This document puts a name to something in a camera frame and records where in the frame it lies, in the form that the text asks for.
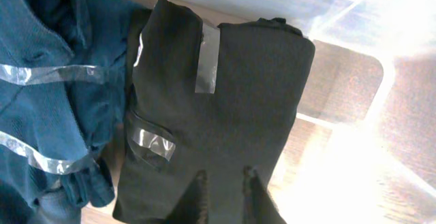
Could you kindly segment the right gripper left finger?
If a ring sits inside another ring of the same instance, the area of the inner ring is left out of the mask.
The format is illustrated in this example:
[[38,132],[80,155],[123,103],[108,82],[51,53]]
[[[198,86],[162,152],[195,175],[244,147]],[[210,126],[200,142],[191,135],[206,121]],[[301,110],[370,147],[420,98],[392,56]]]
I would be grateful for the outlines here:
[[208,176],[205,170],[197,172],[172,212],[164,219],[165,224],[208,223]]

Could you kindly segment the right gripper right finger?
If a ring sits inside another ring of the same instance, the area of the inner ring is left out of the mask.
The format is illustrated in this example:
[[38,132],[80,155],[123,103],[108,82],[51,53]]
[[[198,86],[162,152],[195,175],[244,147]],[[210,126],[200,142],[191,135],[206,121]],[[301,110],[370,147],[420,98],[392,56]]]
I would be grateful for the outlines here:
[[243,224],[286,224],[252,167],[243,170]]

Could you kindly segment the large black garment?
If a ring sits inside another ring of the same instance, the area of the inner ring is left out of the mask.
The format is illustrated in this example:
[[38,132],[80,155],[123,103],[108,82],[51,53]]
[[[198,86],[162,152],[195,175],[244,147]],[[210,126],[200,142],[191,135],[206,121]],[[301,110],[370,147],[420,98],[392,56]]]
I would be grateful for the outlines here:
[[314,54],[314,44],[283,18],[212,29],[168,0],[135,11],[114,218],[163,223],[205,170],[208,223],[243,223],[244,167],[267,189]]

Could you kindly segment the teal garment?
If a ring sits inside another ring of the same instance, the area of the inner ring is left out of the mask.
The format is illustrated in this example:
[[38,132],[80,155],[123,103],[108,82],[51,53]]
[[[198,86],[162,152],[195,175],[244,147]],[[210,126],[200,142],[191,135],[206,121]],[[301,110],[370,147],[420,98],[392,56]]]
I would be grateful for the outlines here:
[[79,223],[114,199],[131,0],[1,0],[1,222]]

